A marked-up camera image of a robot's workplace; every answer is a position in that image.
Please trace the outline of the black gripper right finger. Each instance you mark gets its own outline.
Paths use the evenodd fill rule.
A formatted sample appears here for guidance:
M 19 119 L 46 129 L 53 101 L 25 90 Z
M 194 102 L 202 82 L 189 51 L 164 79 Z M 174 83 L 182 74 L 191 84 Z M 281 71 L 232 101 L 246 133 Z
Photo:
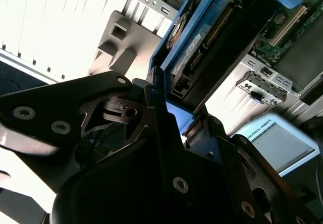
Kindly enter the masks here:
M 217 142 L 216 159 L 225 171 L 233 213 L 228 223 L 318 223 L 246 137 L 228 137 L 219 119 L 201 110 L 201 121 Z

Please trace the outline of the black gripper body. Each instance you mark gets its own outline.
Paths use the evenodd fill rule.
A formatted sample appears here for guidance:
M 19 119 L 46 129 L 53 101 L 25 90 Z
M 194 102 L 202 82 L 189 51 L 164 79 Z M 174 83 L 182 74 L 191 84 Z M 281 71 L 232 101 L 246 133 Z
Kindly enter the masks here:
M 220 140 L 202 153 L 141 140 L 64 184 L 52 223 L 249 223 L 225 170 Z

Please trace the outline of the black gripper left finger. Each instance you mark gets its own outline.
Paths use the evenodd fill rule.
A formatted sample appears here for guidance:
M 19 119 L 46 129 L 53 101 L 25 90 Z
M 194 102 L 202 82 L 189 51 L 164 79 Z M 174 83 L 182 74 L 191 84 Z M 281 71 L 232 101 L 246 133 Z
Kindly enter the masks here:
M 5 148 L 61 159 L 81 137 L 112 122 L 126 125 L 121 149 L 141 140 L 181 143 L 163 89 L 156 83 L 138 87 L 117 72 L 105 72 L 2 96 L 1 122 L 27 138 L 9 140 Z

